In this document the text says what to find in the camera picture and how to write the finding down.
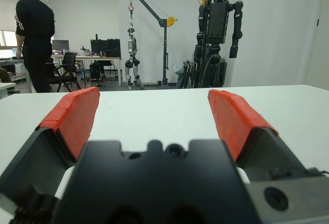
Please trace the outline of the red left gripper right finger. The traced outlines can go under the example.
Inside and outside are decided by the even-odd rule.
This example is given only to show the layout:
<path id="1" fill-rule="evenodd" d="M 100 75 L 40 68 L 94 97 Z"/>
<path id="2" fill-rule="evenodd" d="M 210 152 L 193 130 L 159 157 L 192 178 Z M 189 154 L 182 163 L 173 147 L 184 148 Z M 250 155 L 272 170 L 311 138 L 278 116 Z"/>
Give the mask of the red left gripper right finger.
<path id="1" fill-rule="evenodd" d="M 241 96 L 212 89 L 208 100 L 218 136 L 250 181 L 310 176 L 274 129 Z"/>

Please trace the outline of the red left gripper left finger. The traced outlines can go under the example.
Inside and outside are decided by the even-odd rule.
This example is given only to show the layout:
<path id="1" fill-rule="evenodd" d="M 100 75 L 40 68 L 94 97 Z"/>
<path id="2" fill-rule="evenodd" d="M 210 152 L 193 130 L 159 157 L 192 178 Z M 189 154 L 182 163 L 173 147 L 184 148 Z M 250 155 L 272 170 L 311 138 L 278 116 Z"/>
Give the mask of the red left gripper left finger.
<path id="1" fill-rule="evenodd" d="M 96 87 L 64 95 L 3 165 L 1 196 L 22 198 L 29 188 L 54 195 L 90 137 L 99 99 Z"/>

